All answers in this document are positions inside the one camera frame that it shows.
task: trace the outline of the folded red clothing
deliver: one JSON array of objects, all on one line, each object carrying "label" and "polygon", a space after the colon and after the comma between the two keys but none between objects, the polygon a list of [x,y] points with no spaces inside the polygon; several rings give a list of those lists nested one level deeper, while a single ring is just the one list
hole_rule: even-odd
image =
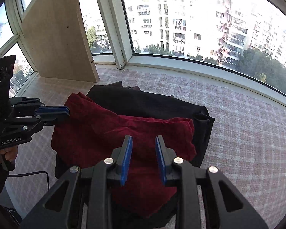
[{"label": "folded red clothing", "polygon": [[165,145],[177,156],[192,160],[196,155],[191,143],[194,125],[191,119],[161,120],[117,115],[94,103],[82,93],[72,93],[66,104],[70,119],[56,125],[52,148],[68,165],[87,168],[110,157],[122,146],[125,135],[133,138],[127,182],[112,189],[112,199],[140,216],[150,216],[176,192],[160,181],[155,152],[155,138],[162,135]]}]

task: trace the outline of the human hand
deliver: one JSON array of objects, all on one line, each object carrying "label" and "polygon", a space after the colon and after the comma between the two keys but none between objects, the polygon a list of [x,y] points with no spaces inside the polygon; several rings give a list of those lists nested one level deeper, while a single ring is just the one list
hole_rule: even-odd
[{"label": "human hand", "polygon": [[0,154],[4,155],[5,154],[5,159],[12,162],[13,160],[16,159],[17,154],[18,154],[18,146],[13,146],[9,148],[5,148],[0,150]]}]

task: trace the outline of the checkered surface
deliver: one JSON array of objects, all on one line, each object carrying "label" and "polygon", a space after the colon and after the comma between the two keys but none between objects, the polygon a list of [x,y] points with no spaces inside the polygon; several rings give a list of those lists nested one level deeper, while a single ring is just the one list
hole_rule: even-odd
[{"label": "checkered surface", "polygon": [[[274,228],[286,214],[286,109],[229,88],[195,79],[98,66],[101,81],[122,81],[142,91],[206,106],[216,118],[202,168],[215,165]],[[38,97],[47,106],[63,105],[71,92],[87,93],[93,83],[37,76],[23,94]],[[51,149],[53,127],[45,127],[29,143],[19,146],[13,174],[45,170],[54,177],[55,152]],[[45,176],[9,178],[21,209],[27,213],[47,190]]]}]

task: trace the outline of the wooden panel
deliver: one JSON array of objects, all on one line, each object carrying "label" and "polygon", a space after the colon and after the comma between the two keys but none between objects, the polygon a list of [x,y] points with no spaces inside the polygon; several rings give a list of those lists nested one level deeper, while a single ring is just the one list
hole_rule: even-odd
[{"label": "wooden panel", "polygon": [[99,80],[78,0],[34,0],[22,29],[41,77]]}]

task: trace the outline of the clothing pile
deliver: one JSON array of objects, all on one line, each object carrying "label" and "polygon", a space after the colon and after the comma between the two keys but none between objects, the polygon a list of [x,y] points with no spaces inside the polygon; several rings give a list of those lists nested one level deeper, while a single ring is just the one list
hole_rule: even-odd
[{"label": "clothing pile", "polygon": [[206,107],[174,97],[123,88],[121,82],[95,85],[87,96],[72,93],[66,104],[70,119],[56,125],[52,148],[57,152],[55,176],[70,166],[87,168],[133,137],[127,182],[112,193],[113,228],[165,226],[176,212],[176,188],[166,188],[159,177],[155,137],[178,157],[200,166],[214,118]]}]

